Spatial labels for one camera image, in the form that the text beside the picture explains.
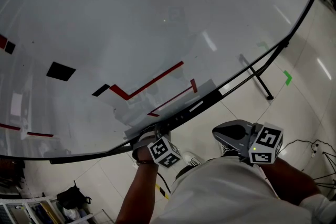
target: marker cube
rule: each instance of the marker cube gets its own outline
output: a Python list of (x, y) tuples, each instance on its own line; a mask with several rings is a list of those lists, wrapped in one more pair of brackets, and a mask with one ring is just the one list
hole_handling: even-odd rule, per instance
[(154, 162), (165, 168), (171, 167), (182, 158), (179, 149), (164, 136), (147, 147)]
[(283, 134), (283, 129), (265, 123), (248, 150), (250, 162), (257, 164), (274, 163), (282, 146)]

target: hand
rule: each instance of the hand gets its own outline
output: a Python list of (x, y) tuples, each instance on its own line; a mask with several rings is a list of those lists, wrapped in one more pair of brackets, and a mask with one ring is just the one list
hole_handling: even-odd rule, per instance
[(149, 152), (148, 147), (143, 146), (141, 148), (138, 148), (138, 159), (140, 161), (152, 161), (153, 160), (152, 155)]

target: black square marker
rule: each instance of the black square marker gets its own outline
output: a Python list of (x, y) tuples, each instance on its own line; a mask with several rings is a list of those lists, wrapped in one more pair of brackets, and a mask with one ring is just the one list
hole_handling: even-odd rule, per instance
[(270, 163), (272, 161), (272, 153), (254, 153), (252, 152), (252, 161), (255, 163)]
[(66, 67), (60, 63), (53, 62), (49, 68), (47, 77), (68, 81), (75, 71), (76, 70), (74, 68)]
[(179, 160), (180, 160), (179, 158), (177, 158), (175, 155), (171, 153), (166, 158), (159, 161), (159, 164), (163, 165), (166, 168), (169, 168)]
[(283, 136), (281, 137), (281, 140), (280, 140), (280, 142), (279, 142), (279, 144), (278, 144), (278, 146), (275, 150), (275, 157), (277, 157), (278, 154), (280, 153), (280, 149), (281, 149), (281, 146), (282, 146), (282, 139), (283, 139)]
[(172, 148), (173, 152), (175, 152), (177, 155), (180, 156), (179, 149), (175, 145), (170, 143), (170, 141), (168, 141), (168, 143), (170, 144), (170, 147)]
[(15, 44), (11, 43), (10, 41), (7, 42), (5, 52), (12, 54), (15, 49)]
[(256, 143), (274, 148), (277, 144), (281, 131), (264, 127)]
[(163, 139), (157, 140), (155, 144), (151, 146), (150, 149), (154, 159), (160, 158), (163, 154), (165, 154), (168, 151), (168, 148), (165, 145)]
[(103, 92), (105, 92), (108, 88), (110, 88), (110, 86), (105, 84), (104, 86), (100, 87), (97, 91), (95, 91), (92, 95), (98, 97)]

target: person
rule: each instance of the person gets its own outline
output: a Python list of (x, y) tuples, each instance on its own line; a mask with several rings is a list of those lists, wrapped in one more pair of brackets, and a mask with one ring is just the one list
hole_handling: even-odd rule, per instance
[[(201, 164), (190, 152), (157, 223), (336, 223), (336, 202), (323, 196), (311, 177), (281, 158), (273, 164), (239, 162), (223, 146), (222, 157)], [(117, 224), (149, 223), (154, 210), (157, 164), (146, 146), (124, 199)]]

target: red tape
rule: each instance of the red tape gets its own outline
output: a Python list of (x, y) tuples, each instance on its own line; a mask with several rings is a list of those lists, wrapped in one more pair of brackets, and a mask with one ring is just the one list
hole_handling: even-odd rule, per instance
[(45, 137), (53, 137), (53, 134), (40, 134), (40, 133), (32, 133), (32, 132), (28, 132), (28, 135), (35, 135), (35, 136), (45, 136)]
[(5, 38), (4, 36), (0, 35), (0, 48), (1, 49), (5, 49), (7, 44), (7, 38)]
[(20, 131), (21, 130), (20, 127), (10, 126), (10, 125), (6, 125), (6, 124), (2, 124), (2, 123), (0, 123), (0, 127), (15, 130), (15, 131)]
[(147, 84), (145, 84), (144, 86), (142, 86), (141, 88), (139, 88), (138, 90), (136, 90), (135, 92), (133, 92), (130, 95), (128, 95), (123, 90), (121, 90), (117, 85), (111, 86), (110, 90), (113, 91), (113, 92), (115, 92), (122, 99), (124, 99), (126, 101), (130, 100), (131, 98), (133, 98), (134, 96), (136, 96), (137, 94), (139, 94), (140, 92), (142, 92), (143, 90), (145, 90), (146, 88), (148, 88), (150, 85), (156, 83), (158, 80), (162, 79), (163, 77), (165, 77), (166, 75), (168, 75), (170, 72), (174, 71), (176, 68), (180, 67), (181, 65), (183, 65), (183, 61), (177, 63), (176, 65), (174, 65), (173, 67), (171, 67), (167, 71), (163, 72), (161, 75), (159, 75), (156, 78), (152, 79), (150, 82), (148, 82)]
[(161, 106), (157, 107), (156, 109), (152, 110), (151, 112), (149, 112), (147, 115), (148, 116), (153, 116), (153, 117), (158, 117), (160, 115), (153, 113), (154, 111), (158, 110), (159, 108), (163, 107), (164, 105), (168, 104), (169, 102), (173, 101), (174, 99), (176, 99), (177, 97), (179, 97), (180, 95), (182, 95), (183, 93), (185, 93), (186, 91), (193, 89), (195, 93), (197, 93), (197, 86), (196, 86), (196, 82), (195, 79), (192, 79), (190, 81), (191, 86), (184, 90), (183, 92), (180, 92), (178, 95), (174, 96), (172, 99), (168, 100), (167, 102), (163, 103)]

